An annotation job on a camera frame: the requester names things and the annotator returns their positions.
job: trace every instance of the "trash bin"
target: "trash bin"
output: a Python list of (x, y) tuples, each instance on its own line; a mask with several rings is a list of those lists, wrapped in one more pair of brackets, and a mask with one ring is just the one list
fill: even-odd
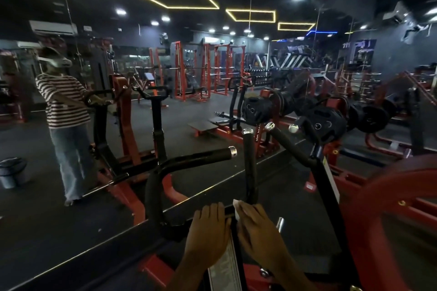
[(0, 161), (0, 183), (5, 189), (12, 189), (26, 182), (25, 168), (27, 161), (23, 158), (9, 158)]

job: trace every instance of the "jeans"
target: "jeans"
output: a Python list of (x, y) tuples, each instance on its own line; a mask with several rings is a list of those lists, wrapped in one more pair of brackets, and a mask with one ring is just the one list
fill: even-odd
[(61, 170), (65, 198), (80, 199), (85, 191), (84, 181), (94, 171), (86, 124), (50, 129), (50, 137)]

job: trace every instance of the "t-shirt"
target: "t-shirt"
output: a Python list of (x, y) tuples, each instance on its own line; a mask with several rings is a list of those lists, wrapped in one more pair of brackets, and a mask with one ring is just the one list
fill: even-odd
[(86, 108), (65, 105), (57, 100), (51, 101), (55, 93), (77, 101), (83, 99), (87, 91), (74, 77), (42, 73), (36, 77), (36, 87), (47, 102), (46, 113), (49, 128), (74, 127), (90, 121)]

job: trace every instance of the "vr headset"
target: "vr headset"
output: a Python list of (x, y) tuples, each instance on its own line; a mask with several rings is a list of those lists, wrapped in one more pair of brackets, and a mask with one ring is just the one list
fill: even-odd
[(72, 66), (73, 63), (71, 62), (71, 60), (67, 59), (66, 57), (63, 57), (54, 48), (45, 47), (45, 49), (52, 50), (54, 53), (50, 53), (50, 54), (55, 54), (55, 55), (52, 55), (51, 57), (41, 57), (38, 55), (38, 60), (46, 61), (49, 64), (51, 64), (53, 67), (56, 67), (56, 68), (70, 68)]

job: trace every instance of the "person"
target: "person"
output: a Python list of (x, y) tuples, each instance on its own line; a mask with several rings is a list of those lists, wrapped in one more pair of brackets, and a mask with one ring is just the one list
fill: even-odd
[[(85, 180), (92, 177), (94, 171), (86, 129), (90, 116), (83, 102), (88, 91), (77, 79), (63, 73), (72, 62), (55, 49), (43, 48), (38, 59), (45, 61), (46, 69), (36, 77), (36, 86), (47, 102), (47, 123), (61, 171), (65, 206), (71, 206), (81, 199)], [(90, 100), (104, 102), (95, 95)]]
[[(286, 291), (316, 291), (299, 270), (287, 247), (260, 204), (239, 201), (238, 238), (248, 255), (268, 269)], [(185, 251), (165, 291), (195, 291), (204, 272), (224, 254), (230, 238), (231, 219), (225, 218), (222, 203), (205, 206), (194, 213)]]

